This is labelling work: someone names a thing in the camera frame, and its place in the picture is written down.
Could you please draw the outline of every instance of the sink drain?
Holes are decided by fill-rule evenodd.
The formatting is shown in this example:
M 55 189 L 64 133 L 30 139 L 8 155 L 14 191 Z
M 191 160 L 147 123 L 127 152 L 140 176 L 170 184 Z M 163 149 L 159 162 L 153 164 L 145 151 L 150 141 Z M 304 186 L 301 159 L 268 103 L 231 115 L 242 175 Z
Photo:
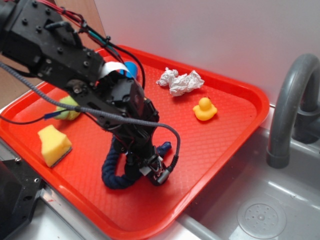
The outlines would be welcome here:
M 238 210 L 238 223 L 242 230 L 256 239 L 271 239 L 286 227 L 286 214 L 271 199 L 253 198 Z

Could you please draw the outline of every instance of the yellow sponge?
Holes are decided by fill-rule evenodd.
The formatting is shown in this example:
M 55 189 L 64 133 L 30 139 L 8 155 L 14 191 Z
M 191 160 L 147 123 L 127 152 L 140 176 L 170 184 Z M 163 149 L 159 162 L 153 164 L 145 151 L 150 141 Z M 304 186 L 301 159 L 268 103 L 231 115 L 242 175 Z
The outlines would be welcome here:
M 41 140 L 41 154 L 48 167 L 53 167 L 71 151 L 72 143 L 67 135 L 58 131 L 53 125 L 46 126 L 38 132 Z
M 78 103 L 69 95 L 61 98 L 59 102 L 62 104 L 78 106 Z M 65 110 L 65 108 L 60 107 L 60 106 L 56 107 L 56 111 L 61 111 L 61 110 Z M 72 120 L 76 119 L 79 116 L 79 114 L 80 114 L 80 112 L 76 112 L 76 111 L 63 111 L 58 116 L 55 116 L 54 119 L 72 121 Z

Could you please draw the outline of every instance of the stainless steel sink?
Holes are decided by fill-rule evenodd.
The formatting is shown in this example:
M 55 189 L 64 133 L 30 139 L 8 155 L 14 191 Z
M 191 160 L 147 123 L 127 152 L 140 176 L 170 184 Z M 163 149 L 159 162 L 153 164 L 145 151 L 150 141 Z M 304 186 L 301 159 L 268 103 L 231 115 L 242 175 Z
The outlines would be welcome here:
M 259 128 L 178 221 L 202 239 L 320 240 L 319 150 L 292 140 L 289 165 L 275 169 L 268 137 Z

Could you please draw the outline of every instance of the green sponge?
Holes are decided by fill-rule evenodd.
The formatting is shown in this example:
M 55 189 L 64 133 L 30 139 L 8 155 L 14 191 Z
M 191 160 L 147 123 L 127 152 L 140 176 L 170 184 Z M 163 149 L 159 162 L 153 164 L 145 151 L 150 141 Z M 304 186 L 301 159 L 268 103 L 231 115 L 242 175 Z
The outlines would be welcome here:
M 78 103 L 69 95 L 64 98 L 61 98 L 59 102 L 62 104 L 78 106 Z M 61 111 L 61 110 L 65 110 L 65 108 L 60 107 L 60 106 L 56 107 L 56 112 Z M 77 112 L 77 111 L 63 111 L 59 115 L 55 116 L 54 119 L 72 121 L 72 120 L 76 119 L 79 116 L 79 114 L 80 114 L 80 112 Z

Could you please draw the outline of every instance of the cable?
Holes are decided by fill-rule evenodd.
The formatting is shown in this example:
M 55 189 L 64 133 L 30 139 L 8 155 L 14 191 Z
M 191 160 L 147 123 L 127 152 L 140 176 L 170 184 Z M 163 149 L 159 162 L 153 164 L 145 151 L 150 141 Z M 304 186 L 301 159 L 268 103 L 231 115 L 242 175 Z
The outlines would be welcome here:
M 132 58 L 136 61 L 136 63 L 139 65 L 140 70 L 141 70 L 141 75 L 142 75 L 142 88 L 145 89 L 145 86 L 146 86 L 146 73 L 145 73 L 144 66 L 143 66 L 142 63 L 139 61 L 139 59 L 138 59 L 135 55 L 133 55 L 131 52 L 123 49 L 122 47 L 119 47 L 119 46 L 111 43 L 110 41 L 109 41 L 109 44 L 110 44 L 111 47 L 113 47 L 113 48 L 115 48 L 115 49 L 118 49 L 119 51 L 121 51 L 121 52 L 129 55 L 130 57 L 132 57 Z
M 91 116 L 90 114 L 88 114 L 87 112 L 83 112 L 84 115 L 86 115 L 89 119 L 91 119 L 92 121 L 94 121 L 95 124 L 97 124 L 99 127 L 100 125 L 97 123 L 97 121 L 94 119 L 93 116 Z
M 84 46 L 82 45 L 82 41 L 81 41 L 77 31 L 73 29 L 73 27 L 71 26 L 70 22 L 68 22 L 68 21 L 54 22 L 54 23 L 50 23 L 50 24 L 46 25 L 44 28 L 49 30 L 49 31 L 52 31 L 52 30 L 57 29 L 57 28 L 64 28 L 67 32 L 72 34 L 75 46 L 78 49 L 83 49 L 84 48 Z
M 65 16 L 72 22 L 74 22 L 79 28 L 80 33 L 86 33 L 88 34 L 89 38 L 96 42 L 100 47 L 104 48 L 113 58 L 115 58 L 117 61 L 124 63 L 123 59 L 121 58 L 120 54 L 115 50 L 119 50 L 127 55 L 129 55 L 131 58 L 133 58 L 136 63 L 139 65 L 139 68 L 141 70 L 142 75 L 142 88 L 145 89 L 146 87 L 146 73 L 144 70 L 144 67 L 142 63 L 139 61 L 139 59 L 133 55 L 131 52 L 113 44 L 110 42 L 110 37 L 102 37 L 97 31 L 95 31 L 92 27 L 90 27 L 87 24 L 87 21 L 84 19 L 84 17 L 81 14 L 66 10 L 64 7 L 58 7 L 51 2 L 48 2 L 47 0 L 37 0 L 39 3 L 45 4 L 46 6 L 54 9 L 57 13 L 60 15 Z
M 60 113 L 62 112 L 65 112 L 65 111 L 69 111 L 68 109 L 64 109 L 64 110 L 60 110 L 60 111 L 54 111 L 54 112 L 51 112 L 51 113 L 47 113 L 45 115 L 43 115 L 42 117 L 39 117 L 35 120 L 31 120 L 31 121 L 12 121 L 10 119 L 7 119 L 5 118 L 4 116 L 0 115 L 0 119 L 10 123 L 10 124 L 15 124 L 15 125 L 28 125 L 28 124 L 34 124 L 36 122 L 39 122 L 41 121 L 42 119 L 44 120 L 47 120 L 47 119 L 50 119 L 50 118 L 53 118 L 55 116 L 58 116 Z
M 179 158 L 181 138 L 180 138 L 179 133 L 173 127 L 171 127 L 169 125 L 166 125 L 164 123 L 145 121 L 145 120 L 135 119 L 135 118 L 128 118 L 128 117 L 123 117 L 123 116 L 119 116 L 119 115 L 116 115 L 116 114 L 112 114 L 112 113 L 109 113 L 109 112 L 96 110 L 96 109 L 92 109 L 92 108 L 88 108 L 88 107 L 73 106 L 73 105 L 68 105 L 68 104 L 64 104 L 64 103 L 58 102 L 58 101 L 53 100 L 50 97 L 48 97 L 41 90 L 39 90 L 38 88 L 33 86 L 27 79 L 25 79 L 23 76 L 18 74 L 16 71 L 14 71 L 12 68 L 10 68 L 9 66 L 5 65 L 1 61 L 0 61 L 0 67 L 3 68 L 5 71 L 7 71 L 12 76 L 14 76 L 19 81 L 21 81 L 28 88 L 33 90 L 36 94 L 38 94 L 40 97 L 42 97 L 45 101 L 47 101 L 47 102 L 49 102 L 49 103 L 51 103 L 53 105 L 65 108 L 66 110 L 82 112 L 82 113 L 87 112 L 87 113 L 90 113 L 90 114 L 92 114 L 94 116 L 106 117 L 106 118 L 108 118 L 110 120 L 115 120 L 117 122 L 124 123 L 124 124 L 136 124 L 136 125 L 143 125 L 143 126 L 147 126 L 147 127 L 155 127 L 155 128 L 156 127 L 161 127 L 161 128 L 168 129 L 176 137 L 176 149 L 175 149 L 175 155 L 173 156 L 171 165 L 167 168 L 167 170 L 169 172 L 172 172 L 174 167 L 176 166 L 178 158 Z

